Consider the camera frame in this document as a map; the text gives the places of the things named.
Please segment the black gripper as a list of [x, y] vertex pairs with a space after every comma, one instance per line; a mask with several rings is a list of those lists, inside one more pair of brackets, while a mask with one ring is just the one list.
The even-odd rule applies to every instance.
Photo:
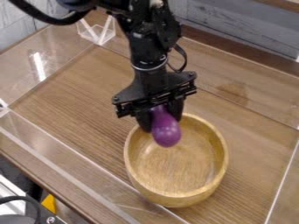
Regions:
[[143, 131], [152, 130], [152, 116], [144, 111], [166, 104], [176, 121], [182, 120], [184, 100], [196, 93], [194, 71], [170, 72], [166, 67], [154, 71], [135, 70], [132, 83], [112, 97], [116, 115], [135, 116]]

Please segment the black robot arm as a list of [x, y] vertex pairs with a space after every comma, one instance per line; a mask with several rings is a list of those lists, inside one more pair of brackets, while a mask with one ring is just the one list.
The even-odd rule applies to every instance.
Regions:
[[176, 120], [183, 117], [184, 100], [196, 93], [198, 75], [183, 66], [175, 68], [168, 53], [184, 53], [178, 45], [182, 26], [167, 0], [57, 0], [75, 12], [96, 7], [107, 10], [128, 40], [135, 78], [112, 97], [116, 115], [132, 116], [144, 131], [152, 129], [152, 108], [164, 105]]

